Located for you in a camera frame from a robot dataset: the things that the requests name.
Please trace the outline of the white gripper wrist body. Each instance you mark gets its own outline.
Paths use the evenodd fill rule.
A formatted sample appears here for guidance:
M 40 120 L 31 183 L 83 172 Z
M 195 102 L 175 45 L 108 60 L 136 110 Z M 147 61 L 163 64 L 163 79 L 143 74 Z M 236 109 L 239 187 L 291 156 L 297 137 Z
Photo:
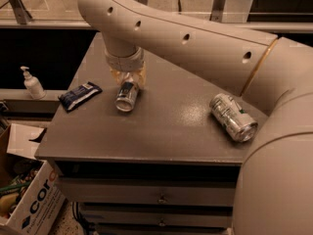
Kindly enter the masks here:
M 144 64 L 144 50 L 142 48 L 139 48 L 128 57 L 118 57 L 105 50 L 105 57 L 108 65 L 117 71 L 131 72 L 139 70 Z

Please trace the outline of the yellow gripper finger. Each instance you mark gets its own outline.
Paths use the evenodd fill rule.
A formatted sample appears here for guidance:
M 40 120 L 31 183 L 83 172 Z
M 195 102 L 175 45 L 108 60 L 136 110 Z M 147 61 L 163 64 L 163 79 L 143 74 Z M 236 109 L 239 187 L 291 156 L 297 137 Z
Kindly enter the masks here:
M 120 70 L 116 70 L 114 68 L 110 68 L 110 71 L 111 71 L 111 75 L 112 75 L 113 79 L 115 80 L 116 84 L 121 85 L 123 80 L 124 80 L 125 72 L 120 71 Z
M 141 90 L 144 89 L 146 84 L 146 65 L 132 72 L 133 79 L 137 82 Z

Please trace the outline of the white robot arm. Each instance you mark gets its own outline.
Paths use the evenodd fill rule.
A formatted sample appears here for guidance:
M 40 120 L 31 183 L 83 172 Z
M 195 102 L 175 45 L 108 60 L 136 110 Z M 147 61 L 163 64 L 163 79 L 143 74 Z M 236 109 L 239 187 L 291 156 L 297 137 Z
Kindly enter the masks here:
M 313 235 L 313 57 L 275 34 L 155 10 L 78 0 L 119 70 L 142 47 L 267 114 L 242 163 L 232 235 Z

